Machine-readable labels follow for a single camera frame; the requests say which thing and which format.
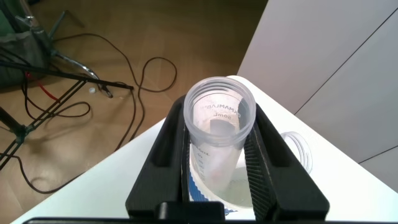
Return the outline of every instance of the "cable on floor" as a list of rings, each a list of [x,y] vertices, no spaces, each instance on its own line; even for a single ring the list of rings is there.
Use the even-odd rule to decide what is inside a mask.
[[[133,140],[133,139],[135,138],[135,136],[136,136],[136,134],[137,134],[139,128],[141,127],[141,124],[142,124],[142,122],[144,121],[144,118],[145,118],[145,107],[144,107],[144,104],[143,104],[143,102],[142,102],[142,100],[141,100],[141,90],[149,91],[149,92],[152,92],[152,93],[160,93],[160,92],[167,91],[167,90],[171,89],[171,88],[174,86],[175,82],[177,81],[177,67],[175,66],[175,64],[174,64],[173,62],[171,62],[171,61],[170,61],[169,59],[167,59],[167,58],[163,58],[163,57],[153,57],[153,58],[150,58],[150,59],[145,63],[144,67],[142,68],[141,81],[140,81],[140,83],[138,84],[138,82],[137,82],[137,80],[136,80],[136,76],[135,76],[135,74],[134,74],[134,71],[133,71],[133,69],[132,69],[132,67],[131,67],[131,63],[130,63],[129,59],[127,58],[127,56],[126,56],[121,50],[119,50],[114,44],[112,44],[108,39],[106,39],[106,38],[104,38],[104,37],[102,37],[102,36],[100,36],[100,35],[97,35],[97,34],[78,34],[78,35],[73,35],[73,36],[69,36],[69,37],[64,37],[64,38],[61,38],[61,39],[58,39],[58,40],[55,40],[55,41],[67,40],[67,39],[72,39],[72,38],[81,37],[81,36],[94,36],[94,37],[99,37],[99,38],[105,40],[109,45],[111,45],[115,50],[117,50],[117,51],[126,59],[126,62],[127,62],[127,64],[129,65],[129,69],[130,69],[130,71],[131,71],[131,75],[132,75],[132,77],[133,77],[134,83],[138,86],[137,98],[138,98],[138,100],[139,100],[139,102],[140,102],[140,105],[141,105],[141,108],[142,108],[142,118],[141,118],[141,120],[140,120],[140,122],[139,122],[137,128],[136,128],[135,131],[133,132],[132,136],[130,137],[130,141],[131,141],[131,140]],[[18,55],[16,55],[16,54],[12,53],[12,52],[10,52],[10,51],[8,51],[7,49],[4,49],[4,48],[1,47],[1,46],[0,46],[0,49],[3,50],[3,51],[5,51],[5,52],[7,52],[8,54],[14,56],[15,58],[18,58],[20,61],[24,62],[26,65],[30,66],[30,63],[29,63],[28,61],[24,60],[23,58],[21,58],[20,56],[18,56]],[[8,61],[13,62],[13,60],[12,60],[11,58],[9,58],[9,57],[7,57],[7,56],[5,56],[5,55],[3,55],[3,54],[0,54],[0,57],[3,57],[3,58],[5,58],[5,59],[8,60]],[[150,62],[152,62],[153,60],[156,60],[156,59],[160,59],[160,60],[165,60],[165,61],[167,61],[167,62],[170,63],[170,64],[173,66],[173,68],[175,69],[175,74],[174,74],[174,77],[173,77],[173,80],[172,80],[171,84],[170,84],[168,87],[164,88],[163,90],[151,90],[151,89],[148,89],[148,88],[145,88],[145,87],[142,86],[143,83],[144,83],[145,70],[146,70],[148,64],[149,64]],[[60,70],[59,68],[57,68],[56,66],[54,66],[54,65],[52,65],[52,64],[50,64],[50,66],[54,67],[58,72],[61,72],[61,70]],[[34,107],[36,107],[37,109],[39,109],[39,110],[41,110],[41,111],[44,111],[44,110],[43,110],[42,108],[38,107],[38,106],[28,97],[28,92],[27,92],[27,79],[26,79],[26,77],[25,77],[24,71],[22,71],[22,73],[23,73],[23,77],[24,77],[24,82],[23,82],[23,84],[21,84],[21,90],[22,90],[22,92],[23,92],[23,94],[24,94],[24,97],[25,97],[25,110],[26,110],[27,114],[28,114],[32,119],[35,119],[35,118],[29,113],[29,109],[28,109],[28,107],[27,107],[27,102],[31,103]],[[126,136],[127,136],[128,133],[129,133],[129,131],[131,130],[131,127],[132,127],[132,125],[133,125],[133,123],[134,123],[134,121],[135,121],[135,118],[136,118],[136,108],[137,108],[136,100],[135,100],[135,97],[134,97],[134,92],[133,92],[132,90],[130,90],[130,92],[131,92],[131,95],[132,95],[132,100],[133,100],[133,105],[134,105],[134,112],[133,112],[132,120],[131,120],[130,123],[129,123],[129,126],[128,126],[128,128],[127,128],[127,131],[124,133],[122,139],[119,141],[119,144],[117,145],[115,151],[117,151],[117,150],[121,147],[121,144],[123,143],[123,141],[125,140]],[[71,107],[73,107],[73,106],[79,105],[79,104],[86,104],[87,107],[88,107],[87,112],[85,112],[85,113],[83,113],[83,114],[80,114],[80,115],[75,115],[75,116],[66,116],[66,115],[61,115],[61,114],[60,114],[61,112],[65,111],[65,110],[67,110],[67,109],[69,109],[69,108],[71,108]],[[76,118],[76,117],[80,117],[80,116],[86,115],[87,113],[90,112],[90,109],[91,109],[91,107],[90,107],[90,105],[89,105],[87,102],[78,102],[78,103],[74,103],[74,104],[72,104],[72,105],[70,105],[70,106],[67,106],[67,107],[64,108],[64,109],[61,109],[60,111],[54,113],[52,116],[62,116],[62,117],[67,117],[67,118]],[[28,180],[28,178],[27,178],[27,176],[26,176],[26,174],[25,174],[25,172],[24,172],[24,168],[23,168],[23,165],[22,165],[22,160],[20,159],[20,157],[18,157],[18,156],[10,156],[10,155],[8,155],[8,154],[5,154],[5,156],[7,156],[7,157],[12,157],[12,158],[15,158],[15,159],[18,160],[19,167],[20,167],[20,169],[21,169],[21,173],[22,173],[22,175],[23,175],[25,181],[27,182],[28,186],[29,186],[30,188],[32,188],[33,190],[35,190],[36,192],[41,193],[41,194],[52,194],[52,193],[54,193],[54,192],[60,190],[62,187],[66,186],[67,184],[69,184],[70,182],[72,182],[72,181],[75,180],[77,177],[79,177],[80,175],[83,174],[83,173],[82,173],[82,174],[80,174],[80,175],[78,175],[78,176],[72,178],[71,180],[69,180],[68,182],[64,183],[63,185],[57,187],[56,189],[52,189],[52,190],[48,190],[48,191],[43,191],[43,190],[39,190],[39,189],[35,188],[35,187],[29,182],[29,180]]]
[[[35,186],[33,186],[33,184],[32,184],[32,183],[29,181],[29,179],[27,178],[27,176],[26,176],[26,174],[25,174],[25,171],[24,171],[24,166],[22,165],[22,160],[20,159],[19,156],[10,156],[9,154],[4,154],[4,153],[0,153],[0,155],[5,155],[5,156],[7,156],[7,157],[11,157],[11,158],[17,159],[17,160],[18,160],[18,163],[19,163],[19,168],[20,168],[21,173],[22,173],[22,176],[24,177],[24,179],[25,179],[27,185],[29,185],[29,187],[31,187],[33,190],[35,190],[36,192],[38,192],[38,193],[40,193],[40,194],[52,194],[52,193],[54,193],[54,192],[60,190],[62,187],[68,185],[70,182],[74,181],[74,180],[75,180],[76,178],[78,178],[80,175],[82,175],[82,174],[79,174],[78,176],[72,178],[71,180],[69,180],[68,182],[64,183],[63,185],[57,187],[56,189],[52,189],[52,190],[39,190],[39,189],[37,189]]]
[[[137,82],[136,75],[135,75],[135,73],[134,73],[134,71],[133,71],[133,69],[132,69],[132,67],[131,67],[130,60],[127,58],[127,56],[126,56],[121,50],[119,50],[114,44],[112,44],[112,42],[110,42],[107,38],[105,38],[105,37],[103,37],[103,36],[100,36],[100,35],[98,35],[98,34],[84,33],[84,34],[71,35],[71,36],[68,36],[68,37],[62,37],[62,38],[59,38],[59,39],[54,40],[54,42],[59,42],[59,41],[62,41],[62,40],[68,40],[68,39],[72,39],[72,38],[76,38],[76,37],[83,37],[83,36],[91,36],[91,37],[97,37],[97,38],[103,39],[104,41],[106,41],[110,46],[112,46],[115,50],[117,50],[117,51],[124,57],[124,59],[126,60],[128,66],[129,66],[129,69],[130,69],[132,78],[133,78],[133,80],[134,80],[134,83],[138,86],[137,98],[138,98],[138,101],[139,101],[139,103],[140,103],[140,105],[141,105],[141,108],[142,108],[142,118],[141,118],[141,120],[140,120],[140,122],[139,122],[137,128],[134,130],[133,134],[132,134],[131,137],[130,137],[130,141],[131,141],[131,140],[133,140],[133,139],[136,137],[136,134],[137,134],[139,128],[141,127],[142,123],[144,122],[144,118],[145,118],[145,107],[144,107],[144,104],[143,104],[143,102],[142,102],[142,100],[141,100],[141,90],[148,91],[148,92],[151,92],[151,93],[161,93],[161,92],[164,92],[164,91],[167,91],[167,90],[171,89],[171,88],[174,86],[175,82],[177,81],[177,67],[175,66],[175,64],[174,64],[173,62],[171,62],[171,61],[170,61],[169,59],[167,59],[167,58],[163,58],[163,57],[153,57],[153,58],[150,58],[150,59],[145,63],[145,65],[144,65],[143,68],[142,68],[141,81],[140,81],[140,83],[138,83],[138,82]],[[164,89],[162,89],[162,90],[151,90],[151,89],[149,89],[149,88],[146,88],[146,87],[143,87],[143,86],[142,86],[142,84],[144,83],[145,70],[146,70],[148,64],[149,64],[150,62],[156,60],[156,59],[165,60],[166,62],[168,62],[169,64],[171,64],[171,65],[173,66],[174,70],[175,70],[174,77],[173,77],[173,80],[172,80],[171,84],[170,84],[168,87],[166,87],[166,88],[164,88]],[[118,144],[118,146],[116,147],[115,151],[117,151],[117,150],[120,148],[120,146],[121,146],[121,143]]]
[[[43,91],[47,96],[49,96],[51,99],[53,99],[53,100],[55,100],[55,101],[58,101],[58,98],[55,97],[55,96],[53,96],[53,94],[51,94],[49,91],[47,91],[47,90],[44,88],[44,86],[42,85],[42,83],[41,83],[38,79],[36,79],[35,77],[33,77],[33,76],[30,74],[30,72],[25,72],[25,76],[26,76],[26,78],[31,78],[31,79],[33,79],[33,80],[39,85],[39,87],[42,89],[42,91]]]
[[[12,55],[13,57],[19,59],[19,60],[20,60],[21,62],[23,62],[25,65],[31,66],[31,64],[30,64],[27,60],[25,60],[24,58],[20,57],[20,56],[17,55],[17,54],[14,54],[14,53],[11,52],[10,50],[5,49],[5,48],[2,47],[2,46],[0,46],[0,50],[2,50],[2,51],[4,51],[5,53],[7,53],[7,54],[9,54],[9,55]],[[6,60],[8,60],[8,61],[10,61],[10,62],[15,62],[13,59],[11,59],[11,58],[8,57],[8,56],[5,56],[4,54],[0,54],[0,57],[3,57],[4,59],[6,59]],[[21,83],[21,90],[22,90],[22,92],[23,92],[23,94],[24,94],[25,110],[26,110],[26,113],[28,114],[28,116],[29,116],[30,118],[32,118],[33,120],[35,120],[36,118],[35,118],[34,116],[32,116],[32,114],[31,114],[30,111],[29,111],[29,107],[28,107],[27,102],[31,103],[34,107],[36,107],[38,110],[41,110],[42,112],[45,112],[45,110],[44,110],[43,108],[37,106],[37,105],[28,97],[28,93],[27,93],[27,85],[28,85],[28,83],[27,83],[27,79],[26,79],[26,76],[25,76],[25,71],[22,71],[22,76],[23,76],[24,82]],[[74,106],[77,106],[77,105],[86,105],[86,106],[87,106],[87,110],[86,110],[84,113],[78,114],[78,115],[62,115],[62,114],[60,114],[60,113],[64,112],[65,110],[67,110],[67,109],[69,109],[69,108],[72,108],[72,107],[74,107]],[[72,105],[69,105],[69,106],[67,106],[66,108],[61,109],[60,111],[58,111],[58,112],[52,114],[51,117],[59,116],[59,117],[63,117],[63,118],[79,118],[79,117],[82,117],[82,116],[88,114],[88,113],[90,112],[90,110],[91,110],[91,106],[90,106],[87,102],[80,101],[80,102],[74,103],[74,104],[72,104]]]

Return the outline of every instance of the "plastic cup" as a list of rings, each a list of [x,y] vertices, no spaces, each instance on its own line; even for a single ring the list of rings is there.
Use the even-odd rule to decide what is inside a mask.
[[[194,171],[210,190],[224,190],[256,118],[253,95],[231,78],[207,78],[187,93],[183,115]]]

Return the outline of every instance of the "cabinet door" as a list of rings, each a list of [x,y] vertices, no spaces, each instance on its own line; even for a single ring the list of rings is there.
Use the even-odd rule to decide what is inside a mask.
[[[356,162],[398,145],[398,12],[296,115]]]
[[[365,169],[398,192],[398,147],[361,163]]]
[[[397,7],[396,0],[269,0],[238,75],[295,113]]]

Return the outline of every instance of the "black cable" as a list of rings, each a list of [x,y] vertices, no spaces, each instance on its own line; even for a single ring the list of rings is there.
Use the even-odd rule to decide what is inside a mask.
[[[71,36],[68,36],[68,37],[62,37],[62,38],[59,38],[59,39],[54,40],[54,42],[58,42],[58,41],[61,41],[61,40],[68,40],[68,39],[72,39],[72,38],[75,38],[75,37],[82,37],[82,36],[99,37],[99,38],[105,40],[110,46],[112,46],[112,47],[113,47],[115,50],[117,50],[121,55],[123,55],[124,59],[126,59],[126,62],[127,62],[127,64],[129,65],[130,72],[131,72],[131,74],[132,74],[132,78],[134,79],[134,83],[135,83],[138,87],[140,87],[140,85],[138,85],[138,82],[137,82],[137,80],[136,80],[136,75],[134,74],[134,71],[132,70],[130,60],[127,58],[127,56],[126,56],[121,50],[119,50],[119,49],[118,49],[114,44],[112,44],[112,42],[110,42],[107,38],[105,38],[105,37],[103,37],[103,36],[100,36],[100,35],[98,35],[98,34],[85,33],[85,34],[71,35]],[[145,87],[141,86],[141,88],[142,88],[143,90],[149,91],[149,92],[152,92],[152,93],[160,93],[160,92],[163,92],[163,91],[166,91],[166,90],[171,89],[171,88],[174,86],[175,81],[177,80],[177,68],[176,68],[176,66],[174,65],[174,63],[171,62],[171,61],[170,61],[169,59],[167,59],[167,58],[163,58],[163,57],[153,57],[153,58],[149,59],[149,60],[146,62],[146,65],[147,65],[148,62],[150,62],[151,60],[157,59],[157,58],[162,59],[162,60],[165,60],[165,61],[167,61],[168,63],[170,63],[170,64],[174,67],[175,73],[174,73],[174,78],[173,78],[172,83],[171,83],[167,88],[164,88],[163,90],[151,90],[151,89],[148,89],[148,88],[145,88]]]
[[[171,61],[170,61],[169,59],[167,59],[167,58],[163,58],[163,57],[153,57],[153,58],[150,58],[150,59],[145,63],[144,67],[142,68],[141,81],[140,81],[140,84],[138,84],[137,79],[136,79],[136,75],[135,75],[135,73],[134,73],[134,71],[133,71],[133,69],[132,69],[132,67],[131,67],[130,60],[127,58],[127,56],[126,56],[121,50],[119,50],[114,44],[112,44],[112,42],[110,42],[110,41],[109,41],[108,39],[106,39],[105,37],[100,36],[100,35],[98,35],[98,34],[85,33],[85,34],[71,35],[71,36],[69,36],[69,37],[62,37],[62,38],[60,38],[60,39],[54,40],[54,42],[61,41],[61,40],[68,40],[68,39],[72,39],[72,38],[76,38],[76,37],[82,37],[82,36],[99,37],[99,38],[105,40],[110,46],[112,46],[115,50],[117,50],[117,51],[124,57],[124,59],[126,59],[126,62],[127,62],[127,64],[129,65],[129,69],[130,69],[132,78],[133,78],[133,80],[134,80],[134,83],[138,86],[137,97],[138,97],[138,101],[140,102],[140,105],[141,105],[141,108],[142,108],[142,118],[141,118],[141,120],[140,120],[140,122],[139,122],[139,124],[138,124],[138,126],[137,126],[137,128],[136,128],[136,130],[133,132],[132,136],[130,137],[130,141],[131,141],[131,140],[133,140],[133,139],[136,137],[136,134],[137,134],[139,128],[141,127],[142,123],[144,122],[144,118],[145,118],[145,107],[144,107],[144,104],[143,104],[143,102],[142,102],[142,100],[141,100],[141,90],[145,90],[145,91],[152,92],[152,93],[160,93],[160,92],[167,91],[167,90],[171,89],[171,88],[174,86],[175,82],[177,81],[177,67],[174,65],[173,62],[171,62]],[[149,62],[151,62],[151,61],[153,61],[153,60],[155,60],[155,59],[161,59],[161,60],[167,61],[168,63],[170,63],[170,64],[173,66],[173,68],[174,68],[174,70],[175,70],[174,77],[173,77],[173,81],[171,82],[171,84],[170,84],[168,87],[164,88],[163,90],[151,90],[151,89],[148,89],[148,88],[145,88],[145,87],[142,86],[142,84],[144,83],[145,69],[146,69],[146,67],[148,66]],[[115,151],[117,151],[117,150],[119,149],[120,145],[121,145],[121,143],[118,144],[118,146],[117,146],[117,148],[115,149]]]
[[[49,62],[49,65],[50,65],[51,67],[55,68],[55,70],[56,70],[57,72],[61,72],[60,68],[58,68],[57,66],[55,66],[53,63]]]
[[[174,65],[174,63],[171,62],[169,59],[166,59],[166,58],[163,58],[163,57],[153,57],[153,58],[150,58],[150,59],[145,63],[144,67],[142,68],[141,81],[140,81],[140,84],[138,84],[138,82],[137,82],[137,80],[136,80],[136,77],[135,77],[135,74],[134,74],[134,72],[133,72],[133,70],[132,70],[131,63],[130,63],[129,59],[126,57],[126,55],[125,55],[123,52],[121,52],[121,51],[120,51],[115,45],[113,45],[108,39],[105,39],[104,37],[102,37],[102,36],[100,36],[100,35],[97,35],[97,34],[78,34],[78,35],[73,35],[73,36],[70,36],[70,37],[64,37],[64,38],[61,38],[61,39],[58,39],[58,40],[55,40],[55,41],[71,39],[71,38],[80,37],[80,36],[83,36],[83,35],[91,35],[91,36],[99,37],[99,38],[101,38],[101,39],[107,41],[107,43],[109,43],[114,49],[116,49],[120,54],[123,55],[123,57],[126,59],[127,64],[129,65],[129,68],[130,68],[132,77],[133,77],[133,79],[134,79],[134,83],[138,86],[137,97],[138,97],[138,100],[139,100],[139,102],[140,102],[140,104],[141,104],[141,108],[142,108],[142,118],[141,118],[140,123],[138,124],[136,130],[133,132],[133,134],[132,134],[132,136],[131,136],[131,138],[130,138],[130,141],[131,141],[132,139],[135,138],[135,136],[136,136],[136,134],[137,134],[139,128],[141,127],[141,124],[142,124],[142,122],[144,121],[144,118],[145,118],[145,107],[144,107],[144,104],[143,104],[143,102],[142,102],[142,100],[141,100],[141,90],[145,90],[145,91],[149,91],[149,92],[153,92],[153,93],[160,93],[160,92],[169,90],[170,88],[173,87],[173,85],[175,84],[175,82],[176,82],[176,80],[177,80],[177,67],[176,67],[176,66]],[[9,54],[11,54],[11,55],[13,55],[14,57],[18,58],[19,60],[23,61],[26,65],[30,65],[29,62],[27,62],[26,60],[24,60],[24,59],[21,58],[20,56],[15,55],[14,53],[12,53],[12,52],[10,52],[10,51],[4,49],[4,48],[1,47],[1,46],[0,46],[0,49],[2,49],[3,51],[5,51],[5,52],[7,52],[7,53],[9,53]],[[12,59],[10,59],[9,57],[7,57],[7,56],[5,56],[5,55],[1,55],[1,54],[0,54],[0,56],[4,57],[4,58],[6,58],[6,59],[8,59],[8,60],[10,60],[10,61],[13,61]],[[144,83],[144,77],[145,77],[145,70],[146,70],[146,67],[148,66],[148,64],[149,64],[151,61],[153,61],[153,60],[155,60],[155,59],[165,60],[165,61],[169,62],[169,63],[174,67],[174,69],[175,69],[175,74],[174,74],[174,78],[173,78],[172,83],[171,83],[167,88],[165,88],[165,89],[163,89],[163,90],[151,90],[151,89],[142,87],[142,84]],[[54,66],[54,65],[52,65],[52,64],[50,64],[50,65],[53,66],[56,70],[60,71],[60,69],[57,68],[56,66]],[[24,75],[24,71],[22,71],[22,73],[23,73],[23,76],[24,76],[24,82],[23,82],[23,84],[21,85],[21,90],[22,90],[22,92],[23,92],[23,94],[24,94],[24,96],[25,96],[25,109],[26,109],[28,115],[32,118],[31,114],[29,113],[29,109],[27,108],[27,102],[28,102],[28,101],[29,101],[29,103],[31,103],[31,104],[32,104],[33,106],[35,106],[36,108],[38,108],[38,109],[40,109],[40,110],[42,110],[42,111],[43,111],[43,109],[40,108],[40,107],[38,107],[35,103],[32,102],[32,100],[29,99],[28,94],[27,94],[27,79],[26,79],[26,77],[25,77],[25,75]],[[132,96],[132,100],[133,100],[133,104],[134,104],[134,112],[133,112],[132,120],[131,120],[131,122],[129,123],[129,126],[128,126],[128,128],[127,128],[127,131],[124,133],[122,139],[119,141],[119,144],[118,144],[118,146],[116,147],[115,151],[117,151],[117,150],[120,148],[121,144],[123,143],[123,141],[125,140],[126,136],[128,135],[128,132],[130,131],[130,129],[131,129],[131,127],[132,127],[132,124],[134,123],[134,120],[135,120],[135,118],[136,118],[136,108],[137,108],[137,106],[136,106],[136,100],[135,100],[133,91],[130,90],[130,92],[131,92],[131,96]],[[84,114],[82,114],[82,115],[76,115],[76,116],[65,116],[65,115],[60,115],[61,112],[65,111],[65,110],[67,110],[67,109],[69,109],[69,108],[71,108],[72,106],[76,106],[76,105],[82,104],[82,103],[84,103],[84,104],[86,104],[86,105],[88,106],[88,111],[87,111],[86,113],[84,113]],[[74,104],[72,104],[72,105],[70,105],[70,106],[67,106],[66,108],[64,108],[64,109],[62,109],[62,110],[60,110],[60,111],[58,111],[57,113],[54,113],[53,116],[79,117],[79,116],[84,116],[84,115],[86,115],[86,114],[90,111],[90,109],[91,109],[91,108],[90,108],[90,105],[89,105],[87,102],[78,102],[78,103],[74,103]],[[64,183],[63,185],[57,187],[56,189],[49,190],[49,191],[42,191],[42,190],[39,190],[39,189],[35,188],[35,187],[29,182],[29,180],[28,180],[28,178],[26,177],[26,174],[25,174],[25,172],[24,172],[24,168],[23,168],[23,166],[22,166],[22,160],[20,159],[20,157],[18,157],[18,156],[10,156],[10,155],[8,155],[8,154],[5,154],[5,156],[12,157],[12,158],[15,158],[15,159],[18,160],[19,167],[20,167],[20,169],[21,169],[22,175],[24,176],[24,179],[25,179],[25,181],[27,182],[27,184],[29,185],[29,187],[31,187],[33,190],[35,190],[36,192],[41,193],[41,194],[51,194],[51,193],[54,193],[54,192],[58,191],[59,189],[61,189],[62,187],[66,186],[66,185],[69,184],[71,181],[75,180],[77,177],[79,177],[79,176],[81,175],[81,174],[80,174],[80,175],[78,175],[78,176],[72,178],[71,180],[69,180],[68,182]]]
[[[29,187],[31,187],[33,190],[35,190],[36,192],[38,192],[38,193],[40,193],[40,194],[52,194],[52,193],[58,191],[59,189],[61,189],[62,187],[68,185],[70,182],[74,181],[74,180],[75,180],[76,178],[78,178],[80,175],[82,175],[82,174],[80,174],[80,175],[78,175],[78,176],[72,178],[71,180],[69,180],[68,182],[64,183],[63,185],[57,187],[56,189],[52,189],[52,190],[39,190],[39,189],[37,189],[35,186],[33,186],[33,184],[32,184],[32,183],[29,181],[29,179],[27,178],[27,176],[26,176],[26,174],[25,174],[25,171],[24,171],[24,166],[22,165],[22,160],[20,159],[19,156],[10,156],[9,154],[4,154],[4,153],[0,153],[0,155],[5,155],[5,156],[7,156],[7,157],[11,157],[11,158],[17,159],[17,160],[18,160],[18,163],[19,163],[19,168],[21,169],[22,176],[24,177],[24,179],[25,179],[27,185],[29,185]]]
[[[17,55],[17,54],[14,54],[14,53],[11,52],[10,50],[5,49],[4,47],[1,47],[1,46],[0,46],[0,49],[3,50],[3,51],[5,51],[5,52],[8,53],[9,55],[14,56],[15,58],[18,58],[20,61],[24,62],[27,66],[31,66],[31,64],[30,64],[27,60],[25,60],[24,58],[20,57],[20,56]],[[5,58],[5,59],[7,59],[7,60],[10,61],[10,62],[15,62],[13,59],[11,59],[11,58],[5,56],[4,54],[0,54],[0,56],[3,57],[3,58]],[[28,94],[27,94],[27,79],[26,79],[26,77],[25,77],[24,71],[22,71],[22,76],[23,76],[24,82],[21,84],[21,90],[22,90],[22,92],[23,92],[23,94],[24,94],[24,97],[25,97],[25,102],[24,102],[24,103],[25,103],[25,110],[26,110],[26,113],[28,114],[28,116],[29,116],[30,118],[32,118],[33,120],[35,120],[36,118],[33,117],[33,116],[31,115],[30,111],[29,111],[27,102],[31,103],[34,107],[36,107],[37,109],[41,110],[42,112],[45,112],[45,110],[44,110],[43,108],[37,106],[37,105],[28,97]],[[60,113],[64,112],[65,110],[67,110],[67,109],[69,109],[69,108],[71,108],[71,107],[73,107],[73,106],[77,106],[77,105],[86,105],[86,106],[87,106],[87,111],[85,111],[84,113],[79,114],[79,115],[62,115],[62,114],[60,114]],[[72,105],[69,105],[69,106],[67,106],[66,108],[61,109],[60,111],[58,111],[58,112],[52,114],[51,117],[59,116],[59,117],[63,117],[63,118],[79,118],[79,117],[82,117],[82,116],[88,114],[88,113],[90,112],[90,110],[91,110],[91,106],[90,106],[87,102],[80,101],[80,102],[74,103],[74,104],[72,104]]]
[[[133,101],[133,105],[134,105],[134,112],[132,113],[132,119],[131,119],[131,121],[130,121],[130,123],[129,123],[129,126],[128,126],[128,128],[127,128],[127,131],[124,133],[122,139],[120,139],[118,146],[116,146],[116,149],[114,150],[115,152],[116,152],[116,151],[120,148],[120,146],[122,145],[122,143],[123,143],[124,139],[126,138],[127,134],[129,134],[129,131],[130,131],[130,129],[131,129],[132,124],[134,123],[134,120],[136,119],[136,110],[137,110],[137,107],[136,107],[136,99],[134,98],[134,93],[133,93],[132,90],[130,90],[130,93],[131,93],[132,101]]]
[[[12,131],[10,129],[7,129],[7,128],[3,127],[3,126],[0,126],[0,128],[12,133]]]

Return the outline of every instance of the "black plastic mount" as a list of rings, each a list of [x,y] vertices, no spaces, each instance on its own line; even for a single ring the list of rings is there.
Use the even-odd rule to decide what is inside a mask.
[[[127,198],[131,218],[156,218],[160,204],[189,203],[190,141],[183,119],[184,98],[174,103],[166,117]],[[244,145],[256,220],[324,220],[328,200],[265,113],[258,105],[256,109],[256,121]]]

